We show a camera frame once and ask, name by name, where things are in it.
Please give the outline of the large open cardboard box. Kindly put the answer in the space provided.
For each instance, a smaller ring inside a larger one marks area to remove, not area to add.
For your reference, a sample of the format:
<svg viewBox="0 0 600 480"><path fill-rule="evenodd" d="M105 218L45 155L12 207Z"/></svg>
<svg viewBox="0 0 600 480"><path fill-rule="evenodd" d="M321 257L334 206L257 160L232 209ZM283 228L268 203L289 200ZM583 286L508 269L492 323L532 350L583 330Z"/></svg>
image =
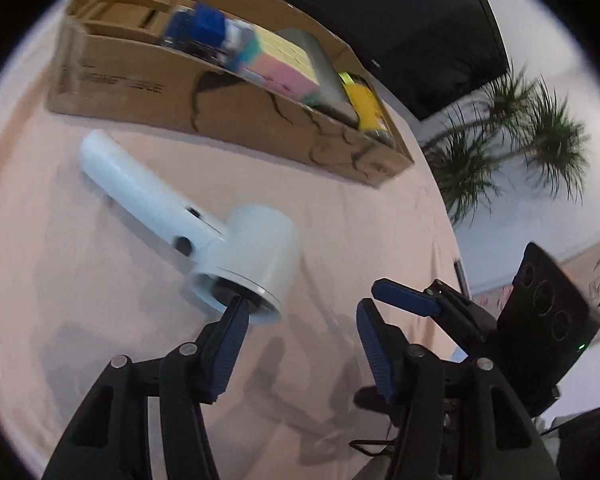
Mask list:
<svg viewBox="0 0 600 480"><path fill-rule="evenodd" d="M186 0L178 10L197 3L272 32L305 30L336 70L363 73L345 42L283 0ZM413 162L403 141L389 148L306 104L160 42L92 35L67 9L47 105L55 113L198 134L373 186Z"/></svg>

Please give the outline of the black television screen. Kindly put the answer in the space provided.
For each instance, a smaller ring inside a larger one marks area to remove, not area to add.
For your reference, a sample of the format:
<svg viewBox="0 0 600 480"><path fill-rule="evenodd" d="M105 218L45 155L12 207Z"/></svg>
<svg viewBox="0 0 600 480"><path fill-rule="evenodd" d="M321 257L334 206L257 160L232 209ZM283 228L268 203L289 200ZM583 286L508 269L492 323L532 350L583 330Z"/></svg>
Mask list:
<svg viewBox="0 0 600 480"><path fill-rule="evenodd" d="M285 0L424 120L508 72L488 0Z"/></svg>

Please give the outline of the spiky green potted plant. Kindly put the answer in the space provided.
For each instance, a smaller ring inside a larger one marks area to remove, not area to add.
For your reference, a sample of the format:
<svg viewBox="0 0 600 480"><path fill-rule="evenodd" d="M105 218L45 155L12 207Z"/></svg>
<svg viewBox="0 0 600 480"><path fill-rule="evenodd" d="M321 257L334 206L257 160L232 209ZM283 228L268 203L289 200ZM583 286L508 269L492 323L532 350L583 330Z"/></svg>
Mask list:
<svg viewBox="0 0 600 480"><path fill-rule="evenodd" d="M585 124L541 77L508 72L454 105L445 127L419 144L454 226L503 195L496 176L509 164L550 197L580 202L588 171Z"/></svg>

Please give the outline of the blue stapler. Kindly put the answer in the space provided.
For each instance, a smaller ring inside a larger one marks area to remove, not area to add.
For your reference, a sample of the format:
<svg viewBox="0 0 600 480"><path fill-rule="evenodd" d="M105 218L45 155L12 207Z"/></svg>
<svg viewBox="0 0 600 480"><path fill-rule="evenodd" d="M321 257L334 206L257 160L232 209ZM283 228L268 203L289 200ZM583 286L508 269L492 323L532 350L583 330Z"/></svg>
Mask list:
<svg viewBox="0 0 600 480"><path fill-rule="evenodd" d="M239 24L203 3L177 10L160 38L160 46L218 65L224 65L241 44Z"/></svg>

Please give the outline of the white handheld fan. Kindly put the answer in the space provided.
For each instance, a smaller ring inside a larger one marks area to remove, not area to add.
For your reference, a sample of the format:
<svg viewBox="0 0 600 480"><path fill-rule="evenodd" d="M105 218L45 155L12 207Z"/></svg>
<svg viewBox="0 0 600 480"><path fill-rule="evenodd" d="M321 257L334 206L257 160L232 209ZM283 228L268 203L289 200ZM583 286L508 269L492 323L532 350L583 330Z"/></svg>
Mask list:
<svg viewBox="0 0 600 480"><path fill-rule="evenodd" d="M282 318L301 259L300 233L269 206L235 208L226 221L204 211L157 177L108 134L94 130L80 148L81 168L121 208L194 263L189 287L222 312L248 299L249 321Z"/></svg>

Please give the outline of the yellow jar black lid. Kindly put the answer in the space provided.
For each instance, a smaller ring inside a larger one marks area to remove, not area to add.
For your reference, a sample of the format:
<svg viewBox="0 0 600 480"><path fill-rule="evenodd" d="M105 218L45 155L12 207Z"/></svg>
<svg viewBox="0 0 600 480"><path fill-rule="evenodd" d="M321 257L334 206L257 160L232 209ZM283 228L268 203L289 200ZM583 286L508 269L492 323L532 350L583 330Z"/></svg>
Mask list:
<svg viewBox="0 0 600 480"><path fill-rule="evenodd" d="M396 139L389 129L380 103L367 81L360 75L341 72L338 74L355 113L358 114L358 131L377 142L396 147Z"/></svg>

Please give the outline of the silver metal tumbler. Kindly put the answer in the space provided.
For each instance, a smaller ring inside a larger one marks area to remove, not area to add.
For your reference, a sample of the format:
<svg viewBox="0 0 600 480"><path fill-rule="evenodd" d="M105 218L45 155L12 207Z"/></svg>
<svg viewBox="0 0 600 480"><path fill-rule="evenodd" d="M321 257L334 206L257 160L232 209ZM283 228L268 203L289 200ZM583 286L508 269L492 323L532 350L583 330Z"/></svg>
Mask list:
<svg viewBox="0 0 600 480"><path fill-rule="evenodd" d="M302 102L353 129L358 128L358 114L320 42L309 32L298 28L282 29L277 35L300 47L311 61L318 89Z"/></svg>

